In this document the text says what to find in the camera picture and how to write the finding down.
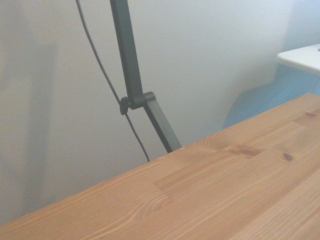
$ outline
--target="white shelf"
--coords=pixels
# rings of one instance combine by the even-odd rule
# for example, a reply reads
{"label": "white shelf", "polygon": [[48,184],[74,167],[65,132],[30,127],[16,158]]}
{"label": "white shelf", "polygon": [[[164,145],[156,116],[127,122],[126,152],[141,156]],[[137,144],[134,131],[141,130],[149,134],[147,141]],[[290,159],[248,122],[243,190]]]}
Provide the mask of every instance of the white shelf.
{"label": "white shelf", "polygon": [[281,52],[277,55],[281,64],[320,76],[320,44]]}

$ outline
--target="wood grain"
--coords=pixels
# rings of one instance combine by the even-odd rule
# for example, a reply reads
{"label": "wood grain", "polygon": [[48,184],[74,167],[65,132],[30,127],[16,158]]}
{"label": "wood grain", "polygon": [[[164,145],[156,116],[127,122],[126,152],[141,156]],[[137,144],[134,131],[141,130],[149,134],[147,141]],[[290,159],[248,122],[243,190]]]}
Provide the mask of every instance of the wood grain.
{"label": "wood grain", "polygon": [[0,226],[0,239],[320,239],[307,94]]}

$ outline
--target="white surface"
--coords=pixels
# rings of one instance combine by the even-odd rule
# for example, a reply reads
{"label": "white surface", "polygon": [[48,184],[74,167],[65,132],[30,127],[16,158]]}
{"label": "white surface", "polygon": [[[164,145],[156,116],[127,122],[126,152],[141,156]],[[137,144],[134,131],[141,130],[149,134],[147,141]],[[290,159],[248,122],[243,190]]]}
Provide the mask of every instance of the white surface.
{"label": "white surface", "polygon": [[279,63],[320,76],[320,44],[281,52]]}
{"label": "white surface", "polygon": [[[298,4],[308,1],[128,2],[143,90],[155,93],[186,145],[219,131],[242,91],[273,81],[274,58],[291,14],[295,11],[293,18],[300,20]],[[81,4],[102,63],[123,97],[109,1]],[[305,27],[295,30],[309,37]],[[36,50],[45,46],[55,48],[52,92],[38,95],[32,66],[39,63]],[[99,69],[74,0],[0,1],[0,76],[6,83],[0,89],[1,223],[30,210],[26,196],[34,197],[33,209],[40,208],[146,162]],[[49,111],[42,112],[46,101]],[[35,115],[48,121],[49,132],[31,127]],[[150,158],[164,155],[144,110],[129,115]],[[40,167],[31,154],[39,149],[30,146],[43,136],[47,144]],[[24,176],[39,184],[30,185]],[[26,191],[28,185],[32,191]]]}

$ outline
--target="pine wood surface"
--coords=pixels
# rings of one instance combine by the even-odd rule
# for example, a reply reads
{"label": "pine wood surface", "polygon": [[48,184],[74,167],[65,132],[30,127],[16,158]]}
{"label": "pine wood surface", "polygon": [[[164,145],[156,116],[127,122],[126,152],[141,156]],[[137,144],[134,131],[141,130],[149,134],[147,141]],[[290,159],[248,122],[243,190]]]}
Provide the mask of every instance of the pine wood surface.
{"label": "pine wood surface", "polygon": [[297,98],[0,226],[0,239],[320,239],[320,97]]}

